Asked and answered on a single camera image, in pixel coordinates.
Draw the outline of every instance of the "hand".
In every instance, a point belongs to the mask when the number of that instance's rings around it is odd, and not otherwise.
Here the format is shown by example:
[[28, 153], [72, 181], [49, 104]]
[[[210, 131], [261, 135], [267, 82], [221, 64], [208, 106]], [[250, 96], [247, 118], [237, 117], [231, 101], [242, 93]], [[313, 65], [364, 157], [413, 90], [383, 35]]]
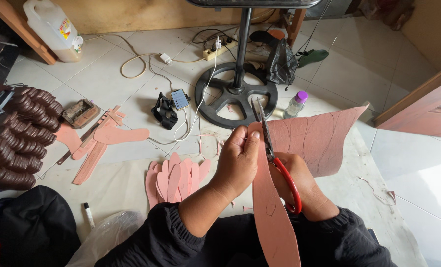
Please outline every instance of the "hand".
[[[339, 209], [319, 189], [305, 161], [296, 154], [275, 152], [285, 168], [289, 171], [296, 189], [300, 194], [302, 212], [309, 221], [323, 221], [339, 214]], [[269, 163], [270, 174], [277, 192], [286, 203], [295, 205], [290, 188], [280, 170]]]
[[230, 201], [247, 189], [257, 173], [260, 132], [254, 131], [248, 136], [247, 133], [244, 125], [232, 132], [222, 148], [217, 171], [208, 185]]

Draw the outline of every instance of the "red scissor handle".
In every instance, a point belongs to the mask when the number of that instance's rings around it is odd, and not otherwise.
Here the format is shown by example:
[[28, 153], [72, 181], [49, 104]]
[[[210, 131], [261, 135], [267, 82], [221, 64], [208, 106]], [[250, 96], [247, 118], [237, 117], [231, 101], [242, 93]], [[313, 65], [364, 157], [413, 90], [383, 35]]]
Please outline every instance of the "red scissor handle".
[[291, 193], [293, 194], [293, 199], [295, 200], [295, 207], [287, 203], [287, 208], [289, 211], [299, 214], [301, 212], [301, 199], [300, 194], [298, 194], [298, 189], [296, 189], [296, 185], [293, 182], [293, 179], [291, 178], [290, 173], [288, 172], [287, 168], [281, 163], [279, 158], [275, 158], [273, 160], [273, 163], [277, 166], [277, 168], [280, 169], [281, 173], [283, 174], [283, 177], [287, 181], [288, 187], [290, 188]]

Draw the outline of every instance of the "black stool base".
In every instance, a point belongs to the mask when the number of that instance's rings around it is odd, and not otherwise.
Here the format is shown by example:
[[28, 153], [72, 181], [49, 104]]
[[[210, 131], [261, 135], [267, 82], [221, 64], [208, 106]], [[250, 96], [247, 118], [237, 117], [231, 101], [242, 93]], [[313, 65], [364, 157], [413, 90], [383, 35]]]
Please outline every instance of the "black stool base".
[[[202, 98], [202, 92], [206, 87], [213, 70], [214, 68], [211, 68], [204, 72], [196, 83], [194, 99], [197, 106], [199, 106]], [[235, 62], [228, 62], [217, 65], [214, 76], [229, 70], [235, 70]], [[245, 73], [253, 74], [260, 81], [262, 81], [264, 85], [250, 85], [244, 82], [243, 78], [245, 76]], [[232, 129], [241, 124], [249, 125], [250, 123], [256, 121], [252, 107], [250, 106], [249, 96], [252, 94], [261, 94], [269, 98], [267, 105], [264, 108], [264, 111], [266, 118], [269, 118], [271, 116], [273, 110], [277, 105], [278, 92], [275, 83], [267, 81], [265, 79], [265, 70], [256, 70], [252, 64], [246, 63], [244, 64], [244, 72], [242, 73], [241, 88], [235, 89], [232, 84], [233, 80], [221, 80], [212, 77], [209, 86], [220, 89], [221, 96], [209, 106], [206, 105], [205, 101], [202, 101], [202, 104], [199, 107], [199, 112], [202, 114], [202, 116], [204, 116], [206, 120], [208, 120], [212, 124], [226, 129]], [[242, 111], [244, 119], [230, 120], [218, 116], [217, 113], [227, 103], [238, 105]]]

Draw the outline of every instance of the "plastic jug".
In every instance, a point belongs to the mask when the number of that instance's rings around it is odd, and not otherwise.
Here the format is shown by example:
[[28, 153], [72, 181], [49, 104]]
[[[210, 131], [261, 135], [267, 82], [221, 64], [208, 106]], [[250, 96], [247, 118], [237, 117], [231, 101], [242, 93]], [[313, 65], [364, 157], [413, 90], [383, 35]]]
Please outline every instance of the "plastic jug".
[[63, 62], [79, 62], [84, 40], [60, 6], [49, 0], [28, 0], [23, 5], [27, 24]]

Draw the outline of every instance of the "purple bottle cap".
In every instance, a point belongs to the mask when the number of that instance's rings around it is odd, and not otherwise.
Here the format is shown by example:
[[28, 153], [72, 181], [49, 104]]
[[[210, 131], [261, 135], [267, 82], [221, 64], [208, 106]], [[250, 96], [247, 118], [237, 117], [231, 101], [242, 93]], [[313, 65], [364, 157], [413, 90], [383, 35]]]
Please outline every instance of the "purple bottle cap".
[[305, 91], [299, 91], [298, 94], [295, 95], [295, 101], [300, 104], [303, 104], [308, 99], [308, 94]]

